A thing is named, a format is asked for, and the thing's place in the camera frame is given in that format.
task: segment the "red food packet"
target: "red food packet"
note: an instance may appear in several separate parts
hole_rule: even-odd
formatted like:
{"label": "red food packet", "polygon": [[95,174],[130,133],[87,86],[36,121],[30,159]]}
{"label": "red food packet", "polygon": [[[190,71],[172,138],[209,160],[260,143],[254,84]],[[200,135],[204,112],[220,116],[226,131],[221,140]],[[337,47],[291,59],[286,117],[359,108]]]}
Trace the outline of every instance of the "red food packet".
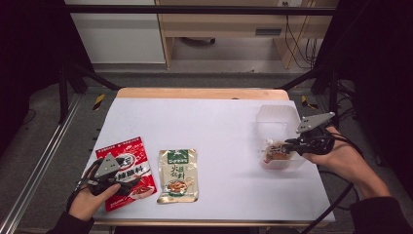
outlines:
{"label": "red food packet", "polygon": [[131,189],[129,196],[115,195],[106,200],[108,212],[156,193],[155,181],[140,137],[98,149],[95,153],[97,159],[106,157],[108,153],[111,153],[115,158],[123,157],[125,159],[121,169],[115,175],[117,180],[129,182],[141,176],[140,182]]}

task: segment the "black sleeve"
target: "black sleeve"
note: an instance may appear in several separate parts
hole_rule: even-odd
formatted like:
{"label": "black sleeve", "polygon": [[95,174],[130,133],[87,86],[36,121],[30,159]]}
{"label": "black sleeve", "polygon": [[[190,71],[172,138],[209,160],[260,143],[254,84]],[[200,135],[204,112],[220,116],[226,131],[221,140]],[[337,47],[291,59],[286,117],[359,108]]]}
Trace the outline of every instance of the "black sleeve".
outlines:
{"label": "black sleeve", "polygon": [[355,234],[413,233],[400,204],[393,197],[363,200],[351,206]]}
{"label": "black sleeve", "polygon": [[88,234],[93,225],[93,218],[89,221],[83,221],[67,212],[63,212],[55,228],[49,230],[46,234]]}

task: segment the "person's left hand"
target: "person's left hand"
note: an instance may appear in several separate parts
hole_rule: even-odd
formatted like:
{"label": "person's left hand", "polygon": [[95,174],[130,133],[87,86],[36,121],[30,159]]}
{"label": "person's left hand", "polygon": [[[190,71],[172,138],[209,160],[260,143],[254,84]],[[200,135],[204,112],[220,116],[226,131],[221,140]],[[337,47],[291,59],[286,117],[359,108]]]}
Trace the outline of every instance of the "person's left hand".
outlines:
{"label": "person's left hand", "polygon": [[112,197],[121,187],[117,183],[108,187],[104,192],[94,196],[92,192],[84,185],[84,188],[78,193],[70,207],[69,214],[83,221],[89,221],[97,209],[110,197]]}

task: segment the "black and yellow tape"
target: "black and yellow tape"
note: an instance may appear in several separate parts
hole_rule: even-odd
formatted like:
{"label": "black and yellow tape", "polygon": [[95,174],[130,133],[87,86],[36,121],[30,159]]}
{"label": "black and yellow tape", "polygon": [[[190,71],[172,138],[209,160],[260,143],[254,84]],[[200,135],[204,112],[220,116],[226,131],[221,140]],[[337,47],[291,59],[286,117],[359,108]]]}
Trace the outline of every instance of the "black and yellow tape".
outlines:
{"label": "black and yellow tape", "polygon": [[94,108],[93,108],[93,110],[99,110],[100,105],[101,105],[102,102],[103,102],[103,98],[104,98],[104,95],[99,95],[99,96],[97,97],[96,102],[94,103]]}
{"label": "black and yellow tape", "polygon": [[307,98],[305,96],[301,96],[301,104],[303,106],[307,106],[307,107],[310,107],[312,109],[319,109],[319,106],[317,104],[309,104],[307,102]]}

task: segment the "green logo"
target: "green logo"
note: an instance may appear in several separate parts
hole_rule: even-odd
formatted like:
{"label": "green logo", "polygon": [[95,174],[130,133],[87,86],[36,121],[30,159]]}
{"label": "green logo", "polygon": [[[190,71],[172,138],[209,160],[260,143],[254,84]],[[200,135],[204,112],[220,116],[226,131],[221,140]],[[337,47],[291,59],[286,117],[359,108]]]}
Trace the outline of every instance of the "green logo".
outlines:
{"label": "green logo", "polygon": [[168,150],[168,164],[188,164],[188,150]]}

